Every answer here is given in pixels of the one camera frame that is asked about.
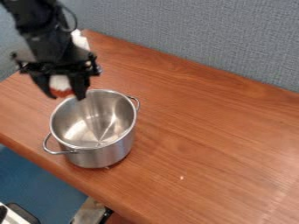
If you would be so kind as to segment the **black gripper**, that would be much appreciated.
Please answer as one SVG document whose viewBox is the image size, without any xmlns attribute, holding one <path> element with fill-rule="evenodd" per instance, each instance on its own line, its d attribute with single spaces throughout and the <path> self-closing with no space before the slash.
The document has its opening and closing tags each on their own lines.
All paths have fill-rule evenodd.
<svg viewBox="0 0 299 224">
<path fill-rule="evenodd" d="M 51 91 L 50 75 L 69 75 L 73 93 L 82 101 L 87 97 L 90 76 L 102 73 L 98 55 L 77 45 L 67 47 L 59 59 L 38 60 L 30 50 L 22 49 L 11 53 L 11 60 L 20 73 L 31 75 L 34 83 L 51 99 L 57 99 L 57 96 Z"/>
</svg>

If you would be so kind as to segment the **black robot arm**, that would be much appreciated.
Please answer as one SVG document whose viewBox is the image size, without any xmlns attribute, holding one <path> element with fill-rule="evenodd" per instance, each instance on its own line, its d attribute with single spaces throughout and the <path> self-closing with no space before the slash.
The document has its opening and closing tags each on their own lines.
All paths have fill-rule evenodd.
<svg viewBox="0 0 299 224">
<path fill-rule="evenodd" d="M 44 94 L 57 99 L 87 97 L 90 78 L 101 75 L 97 54 L 75 42 L 71 13 L 59 0 L 0 0 L 28 50 L 11 53 L 19 72 L 31 76 Z"/>
</svg>

